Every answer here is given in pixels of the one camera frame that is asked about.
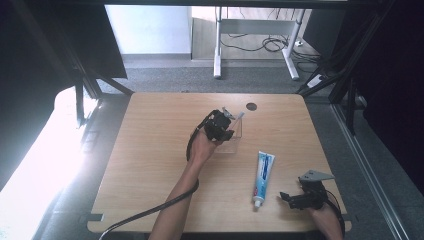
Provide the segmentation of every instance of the bright light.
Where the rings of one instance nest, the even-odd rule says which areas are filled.
[[[84,99],[85,112],[95,101]],[[0,239],[31,239],[54,197],[78,173],[84,127],[77,128],[75,90],[59,93],[55,109],[0,192]]]

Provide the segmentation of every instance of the white wall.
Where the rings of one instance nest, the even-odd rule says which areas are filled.
[[[191,53],[191,7],[106,5],[121,54]]]

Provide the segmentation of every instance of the human arm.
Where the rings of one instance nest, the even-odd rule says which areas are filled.
[[[203,165],[212,156],[217,145],[219,145],[218,142],[212,142],[206,137],[203,129],[199,131],[191,146],[190,159],[166,201],[187,192],[196,184]],[[180,239],[190,202],[191,196],[162,210],[156,219],[149,240]]]
[[[342,240],[343,234],[336,214],[331,207],[324,203],[320,209],[307,208],[316,227],[324,234],[327,240]]]

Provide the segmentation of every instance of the toothpaste tube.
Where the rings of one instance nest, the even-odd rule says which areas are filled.
[[[255,207],[259,208],[265,201],[266,187],[268,185],[271,167],[274,163],[274,155],[259,151],[258,154],[258,174],[256,177],[255,191],[253,192],[253,201]]]

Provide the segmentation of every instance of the wooden table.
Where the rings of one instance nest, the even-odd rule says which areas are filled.
[[[255,103],[256,111],[246,109]],[[279,197],[301,194],[298,177],[313,169],[330,173],[303,98],[281,94],[135,93],[88,222],[93,232],[163,203],[186,164],[185,150],[195,126],[213,109],[244,111],[237,153],[215,153],[200,176],[185,232],[303,232],[314,229],[305,211]],[[263,206],[254,210],[252,193],[258,151],[276,156]],[[334,180],[323,182],[339,199]],[[116,231],[150,232],[157,214]]]

